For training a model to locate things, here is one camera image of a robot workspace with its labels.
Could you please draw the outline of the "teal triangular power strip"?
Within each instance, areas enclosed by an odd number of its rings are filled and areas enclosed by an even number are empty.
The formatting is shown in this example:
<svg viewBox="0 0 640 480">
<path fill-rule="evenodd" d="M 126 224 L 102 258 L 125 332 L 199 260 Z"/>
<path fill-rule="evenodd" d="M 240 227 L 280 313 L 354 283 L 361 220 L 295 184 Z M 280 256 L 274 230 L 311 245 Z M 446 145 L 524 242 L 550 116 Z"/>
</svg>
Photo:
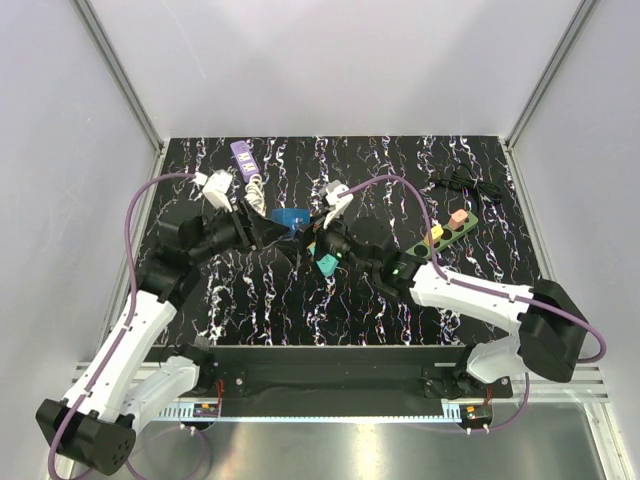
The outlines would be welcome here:
<svg viewBox="0 0 640 480">
<path fill-rule="evenodd" d="M 330 254 L 325 254 L 317 259 L 315 264 L 323 276 L 331 277 L 338 267 L 339 259 Z"/>
</svg>

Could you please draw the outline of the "blue cube socket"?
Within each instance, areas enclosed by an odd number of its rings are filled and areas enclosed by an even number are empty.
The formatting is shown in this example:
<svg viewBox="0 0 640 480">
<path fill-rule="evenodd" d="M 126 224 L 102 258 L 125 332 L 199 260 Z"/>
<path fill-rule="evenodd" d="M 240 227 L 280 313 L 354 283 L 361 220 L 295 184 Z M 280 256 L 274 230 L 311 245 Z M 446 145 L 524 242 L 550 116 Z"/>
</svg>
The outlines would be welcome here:
<svg viewBox="0 0 640 480">
<path fill-rule="evenodd" d="M 302 226 L 310 222 L 311 214 L 308 209 L 279 208 L 271 211 L 270 218 L 289 229 L 289 236 L 293 236 Z"/>
</svg>

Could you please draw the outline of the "pink plug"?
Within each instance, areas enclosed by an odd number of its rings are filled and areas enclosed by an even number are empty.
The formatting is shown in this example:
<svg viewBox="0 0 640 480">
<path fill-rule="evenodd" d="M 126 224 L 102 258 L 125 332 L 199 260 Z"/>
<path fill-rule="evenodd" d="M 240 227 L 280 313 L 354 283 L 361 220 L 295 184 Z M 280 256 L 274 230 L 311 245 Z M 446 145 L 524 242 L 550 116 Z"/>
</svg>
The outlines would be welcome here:
<svg viewBox="0 0 640 480">
<path fill-rule="evenodd" d="M 451 230 L 457 231 L 464 227 L 468 219 L 468 212 L 464 209 L 459 209 L 451 214 L 448 221 L 448 227 Z"/>
</svg>

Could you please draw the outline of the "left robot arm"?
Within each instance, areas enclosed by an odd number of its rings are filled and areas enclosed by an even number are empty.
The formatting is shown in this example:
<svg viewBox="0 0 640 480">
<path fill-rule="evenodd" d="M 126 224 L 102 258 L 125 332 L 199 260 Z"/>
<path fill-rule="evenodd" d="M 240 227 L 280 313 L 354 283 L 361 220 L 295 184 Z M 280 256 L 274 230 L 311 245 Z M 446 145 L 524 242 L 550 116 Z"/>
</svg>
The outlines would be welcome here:
<svg viewBox="0 0 640 480">
<path fill-rule="evenodd" d="M 36 412 L 49 445 L 50 478 L 59 476 L 59 456 L 88 471 L 116 473 L 138 435 L 169 403 L 183 393 L 203 396 L 214 388 L 214 359 L 194 347 L 179 349 L 138 386 L 132 381 L 198 284 L 201 264 L 230 250 L 263 250 L 289 233 L 244 200 L 210 218 L 185 210 L 159 222 L 154 249 L 142 269 L 134 270 L 121 316 L 85 373 L 62 399 L 46 399 Z"/>
</svg>

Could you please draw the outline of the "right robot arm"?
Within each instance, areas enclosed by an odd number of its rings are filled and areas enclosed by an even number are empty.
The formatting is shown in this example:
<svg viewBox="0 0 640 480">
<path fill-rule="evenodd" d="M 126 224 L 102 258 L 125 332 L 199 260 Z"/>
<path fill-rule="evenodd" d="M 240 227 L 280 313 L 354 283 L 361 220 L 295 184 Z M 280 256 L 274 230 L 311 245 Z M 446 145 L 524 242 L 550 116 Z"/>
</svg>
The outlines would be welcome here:
<svg viewBox="0 0 640 480">
<path fill-rule="evenodd" d="M 566 290 L 542 279 L 532 286 L 494 283 L 438 267 L 396 248 L 391 233 L 373 217 L 351 226 L 313 224 L 315 251 L 362 270 L 388 297 L 460 313 L 505 332 L 505 337 L 467 348 L 454 384 L 476 396 L 501 377 L 532 372 L 569 382 L 579 362 L 588 323 Z"/>
</svg>

